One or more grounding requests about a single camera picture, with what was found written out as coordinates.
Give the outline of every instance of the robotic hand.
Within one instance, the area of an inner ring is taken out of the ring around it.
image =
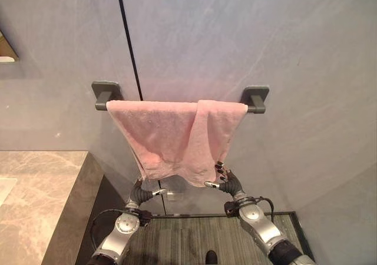
[[[121,265],[128,252],[127,244],[131,236],[139,226],[146,226],[150,222],[152,214],[141,211],[140,204],[167,190],[145,191],[141,189],[142,182],[141,178],[135,182],[125,210],[120,210],[122,215],[115,221],[113,231],[98,246],[87,265]]]
[[[273,204],[268,198],[248,197],[242,190],[240,181],[222,162],[217,162],[215,169],[224,182],[206,181],[204,184],[232,195],[233,201],[224,204],[225,213],[228,217],[240,218],[243,229],[253,237],[274,265],[315,265],[313,260],[303,255],[273,224],[273,216],[270,221],[257,205],[259,201],[267,200],[273,212]]]

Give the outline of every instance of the countertop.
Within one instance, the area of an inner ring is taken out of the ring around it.
[[[0,151],[0,178],[16,179],[0,205],[0,264],[74,264],[102,178],[93,157]]]

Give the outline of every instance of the towel bar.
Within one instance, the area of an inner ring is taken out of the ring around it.
[[[95,109],[106,111],[106,102],[111,100],[123,100],[120,86],[112,81],[94,81],[92,83],[97,102]],[[263,114],[266,112],[264,101],[269,93],[268,87],[246,87],[242,93],[241,103],[249,106],[248,113]]]

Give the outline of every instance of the floor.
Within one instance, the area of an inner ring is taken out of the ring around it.
[[[291,216],[278,215],[275,224],[301,250]],[[217,253],[219,264],[271,264],[239,219],[227,217],[155,218],[131,238],[123,264],[205,264],[208,250]]]

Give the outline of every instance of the metal bracket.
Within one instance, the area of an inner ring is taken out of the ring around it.
[[[241,96],[241,103],[249,106],[248,113],[264,114],[264,101],[269,93],[269,87],[246,87]]]
[[[94,81],[92,89],[97,99],[95,109],[106,111],[106,102],[111,100],[123,100],[120,86],[117,82],[112,81]]]

